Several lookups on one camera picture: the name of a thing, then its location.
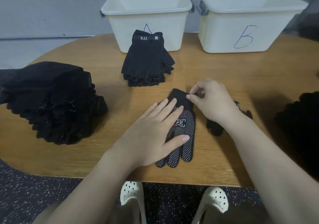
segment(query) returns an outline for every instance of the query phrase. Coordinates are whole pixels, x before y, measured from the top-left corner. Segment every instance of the glove cuff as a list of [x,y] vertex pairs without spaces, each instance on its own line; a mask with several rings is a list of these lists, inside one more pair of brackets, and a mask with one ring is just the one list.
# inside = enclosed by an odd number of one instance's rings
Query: glove cuff
[[188,93],[174,88],[170,95],[168,96],[168,101],[170,102],[173,98],[177,99],[176,107],[184,106],[184,110],[193,110],[194,104],[186,98]]

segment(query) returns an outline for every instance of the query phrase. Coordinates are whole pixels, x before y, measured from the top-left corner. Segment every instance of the gray wall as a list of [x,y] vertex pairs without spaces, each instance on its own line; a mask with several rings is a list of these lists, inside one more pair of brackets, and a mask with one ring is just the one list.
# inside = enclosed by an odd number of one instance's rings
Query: gray wall
[[[64,37],[112,33],[99,14],[106,0],[0,0],[0,39]],[[187,17],[185,31],[198,31],[197,12]],[[18,68],[69,42],[66,40],[0,41],[0,69]]]

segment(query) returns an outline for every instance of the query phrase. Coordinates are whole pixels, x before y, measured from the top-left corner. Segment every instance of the white dot pattern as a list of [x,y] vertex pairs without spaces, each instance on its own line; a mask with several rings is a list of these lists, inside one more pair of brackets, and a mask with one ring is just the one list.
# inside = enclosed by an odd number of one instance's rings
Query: white dot pattern
[[190,162],[193,158],[195,126],[196,126],[195,113],[193,113],[193,111],[185,110],[182,112],[179,119],[186,119],[185,127],[176,126],[176,125],[172,126],[166,136],[166,141],[169,141],[173,137],[181,135],[181,134],[189,135],[189,140],[182,146],[174,149],[173,152],[171,152],[167,157],[156,162],[155,165],[159,168],[163,167],[166,164],[166,162],[169,167],[175,168],[178,165],[180,157],[185,162]]

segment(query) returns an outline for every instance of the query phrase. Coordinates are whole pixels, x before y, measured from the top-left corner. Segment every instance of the right hand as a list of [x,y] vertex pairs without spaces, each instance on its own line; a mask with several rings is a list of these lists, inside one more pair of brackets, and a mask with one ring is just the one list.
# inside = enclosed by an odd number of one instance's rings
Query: right hand
[[206,118],[223,125],[241,113],[226,87],[212,79],[197,82],[186,96],[194,103]]

